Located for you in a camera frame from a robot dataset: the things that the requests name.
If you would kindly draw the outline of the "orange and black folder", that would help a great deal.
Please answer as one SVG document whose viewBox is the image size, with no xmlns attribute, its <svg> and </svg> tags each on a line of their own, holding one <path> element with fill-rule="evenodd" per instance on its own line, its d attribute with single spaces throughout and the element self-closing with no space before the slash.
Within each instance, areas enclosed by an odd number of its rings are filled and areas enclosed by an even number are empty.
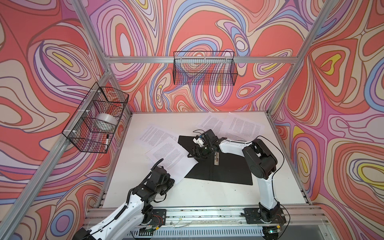
<svg viewBox="0 0 384 240">
<path fill-rule="evenodd" d="M 198 162 L 186 175 L 188 179 L 253 185 L 252 174 L 246 160 L 234 154 L 219 151 L 219 164 L 214 164 L 214 155 L 196 159 Z"/>
</svg>

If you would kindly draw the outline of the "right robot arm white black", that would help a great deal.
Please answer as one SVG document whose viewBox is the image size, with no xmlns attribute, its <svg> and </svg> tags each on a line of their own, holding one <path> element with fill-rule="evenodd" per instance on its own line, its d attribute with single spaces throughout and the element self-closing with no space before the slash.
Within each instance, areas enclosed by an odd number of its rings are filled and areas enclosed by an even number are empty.
<svg viewBox="0 0 384 240">
<path fill-rule="evenodd" d="M 281 210 L 273 184 L 274 174 L 278 171 L 278 160 L 261 138 L 262 136 L 257 136 L 250 142 L 235 141 L 225 137 L 218 138 L 209 129 L 193 138 L 195 146 L 189 151 L 188 157 L 204 159 L 216 152 L 243 157 L 250 172 L 258 180 L 260 192 L 257 213 L 245 214 L 245 216 L 250 220 L 257 220 L 267 224 L 277 219 Z"/>
</svg>

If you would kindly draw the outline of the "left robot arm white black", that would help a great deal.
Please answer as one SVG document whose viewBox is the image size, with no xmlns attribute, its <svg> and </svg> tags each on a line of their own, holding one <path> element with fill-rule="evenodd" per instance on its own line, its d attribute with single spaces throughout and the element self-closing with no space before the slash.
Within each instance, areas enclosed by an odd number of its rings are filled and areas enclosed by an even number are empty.
<svg viewBox="0 0 384 240">
<path fill-rule="evenodd" d="M 166 210 L 154 210 L 156 197 L 167 196 L 175 180 L 162 167 L 154 166 L 145 179 L 128 192 L 126 201 L 104 220 L 90 229 L 80 228 L 74 240 L 122 240 L 141 226 L 141 231 L 151 233 L 165 223 Z"/>
</svg>

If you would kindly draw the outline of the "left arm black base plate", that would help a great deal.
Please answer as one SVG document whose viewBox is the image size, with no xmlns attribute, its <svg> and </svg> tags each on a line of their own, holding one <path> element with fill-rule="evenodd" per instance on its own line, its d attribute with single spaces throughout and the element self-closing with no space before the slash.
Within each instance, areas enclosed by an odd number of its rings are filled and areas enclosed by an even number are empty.
<svg viewBox="0 0 384 240">
<path fill-rule="evenodd" d="M 144 219 L 141 223 L 142 226 L 150 225 L 154 227 L 161 227 L 166 223 L 167 210 L 154 209 L 151 212 L 144 214 Z"/>
</svg>

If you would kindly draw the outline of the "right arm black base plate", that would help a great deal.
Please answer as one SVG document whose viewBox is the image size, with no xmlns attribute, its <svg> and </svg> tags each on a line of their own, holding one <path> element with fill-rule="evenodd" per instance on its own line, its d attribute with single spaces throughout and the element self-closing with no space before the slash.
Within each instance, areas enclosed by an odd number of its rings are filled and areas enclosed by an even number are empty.
<svg viewBox="0 0 384 240">
<path fill-rule="evenodd" d="M 241 216 L 247 224 L 277 224 L 284 225 L 287 220 L 282 209 L 267 210 L 264 208 L 244 208 Z"/>
</svg>

